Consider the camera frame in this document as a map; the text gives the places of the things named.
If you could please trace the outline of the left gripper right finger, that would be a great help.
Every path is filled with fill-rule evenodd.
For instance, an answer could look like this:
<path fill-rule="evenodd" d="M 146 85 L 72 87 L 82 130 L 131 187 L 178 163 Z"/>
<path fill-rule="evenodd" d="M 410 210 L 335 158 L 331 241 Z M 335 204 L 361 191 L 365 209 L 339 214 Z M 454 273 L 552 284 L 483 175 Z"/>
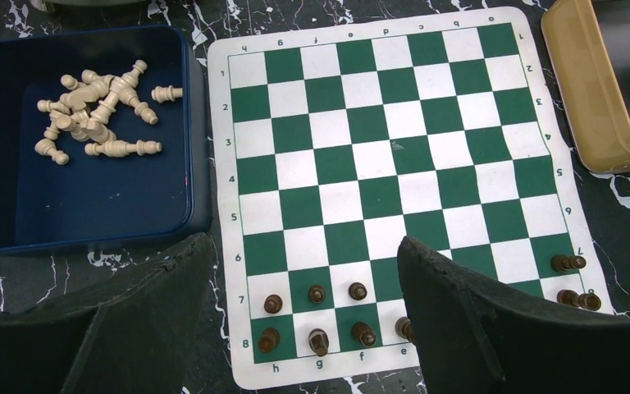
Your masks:
<path fill-rule="evenodd" d="M 498 282 L 406 236 L 406 314 L 432 393 L 630 393 L 630 318 Z"/>

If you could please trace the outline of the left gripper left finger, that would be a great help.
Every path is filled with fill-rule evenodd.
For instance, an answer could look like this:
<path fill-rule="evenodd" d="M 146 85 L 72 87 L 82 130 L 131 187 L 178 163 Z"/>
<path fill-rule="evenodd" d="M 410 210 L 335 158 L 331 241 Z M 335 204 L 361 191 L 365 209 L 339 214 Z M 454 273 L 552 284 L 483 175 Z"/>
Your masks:
<path fill-rule="evenodd" d="M 215 257 L 189 236 L 148 262 L 0 314 L 0 393 L 178 393 Z"/>

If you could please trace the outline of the brown king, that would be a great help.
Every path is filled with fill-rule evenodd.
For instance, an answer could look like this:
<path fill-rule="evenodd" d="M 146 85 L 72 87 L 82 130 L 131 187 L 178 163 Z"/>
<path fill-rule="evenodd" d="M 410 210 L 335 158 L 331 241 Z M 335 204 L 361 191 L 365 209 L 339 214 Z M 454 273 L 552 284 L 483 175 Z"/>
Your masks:
<path fill-rule="evenodd" d="M 416 344 L 415 337 L 414 337 L 414 330 L 413 330 L 410 318 L 405 317 L 405 316 L 400 317 L 395 322 L 395 332 L 398 336 L 402 337 L 403 339 L 409 341 L 412 344 Z"/>

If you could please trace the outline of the brown bishop chess piece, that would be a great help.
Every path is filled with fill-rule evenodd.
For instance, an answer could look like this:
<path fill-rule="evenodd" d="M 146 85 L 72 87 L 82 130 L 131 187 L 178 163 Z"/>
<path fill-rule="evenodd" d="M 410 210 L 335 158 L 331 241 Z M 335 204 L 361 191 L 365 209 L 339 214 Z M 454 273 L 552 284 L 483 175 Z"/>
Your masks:
<path fill-rule="evenodd" d="M 351 328 L 352 338 L 361 346 L 373 347 L 377 343 L 376 332 L 365 322 L 356 322 Z"/>

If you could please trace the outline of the brown pawn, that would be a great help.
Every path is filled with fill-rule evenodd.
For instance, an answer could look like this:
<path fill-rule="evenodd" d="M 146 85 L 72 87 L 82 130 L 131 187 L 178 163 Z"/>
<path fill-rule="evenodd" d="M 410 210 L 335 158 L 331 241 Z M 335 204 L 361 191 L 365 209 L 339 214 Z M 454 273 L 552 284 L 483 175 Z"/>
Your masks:
<path fill-rule="evenodd" d="M 308 289 L 308 299 L 313 304 L 321 304 L 326 299 L 326 289 L 319 284 Z"/>
<path fill-rule="evenodd" d="M 348 287 L 348 294 L 352 300 L 364 300 L 368 295 L 368 290 L 361 282 L 353 282 Z"/>
<path fill-rule="evenodd" d="M 581 255 L 557 254 L 550 259 L 550 266 L 560 273 L 585 268 L 587 261 Z"/>
<path fill-rule="evenodd" d="M 268 314 L 278 314 L 283 307 L 283 300 L 278 294 L 271 294 L 266 297 L 263 309 Z"/>

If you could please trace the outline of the brown rook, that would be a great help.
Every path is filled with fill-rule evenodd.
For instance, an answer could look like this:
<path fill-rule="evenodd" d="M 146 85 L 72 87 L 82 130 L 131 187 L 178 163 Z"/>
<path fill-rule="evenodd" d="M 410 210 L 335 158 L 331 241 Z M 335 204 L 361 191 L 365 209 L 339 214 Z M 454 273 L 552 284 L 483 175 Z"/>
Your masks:
<path fill-rule="evenodd" d="M 265 354 L 273 352 L 281 340 L 280 332 L 273 327 L 265 328 L 258 338 L 258 349 Z"/>

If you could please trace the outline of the brown knight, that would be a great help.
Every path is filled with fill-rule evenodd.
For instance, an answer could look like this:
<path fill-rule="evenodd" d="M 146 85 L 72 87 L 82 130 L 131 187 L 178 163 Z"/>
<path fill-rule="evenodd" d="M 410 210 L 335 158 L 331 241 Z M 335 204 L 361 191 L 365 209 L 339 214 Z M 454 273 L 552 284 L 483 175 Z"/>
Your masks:
<path fill-rule="evenodd" d="M 328 353 L 329 338 L 326 332 L 321 328 L 314 328 L 308 334 L 308 344 L 313 353 L 318 357 L 323 357 Z"/>

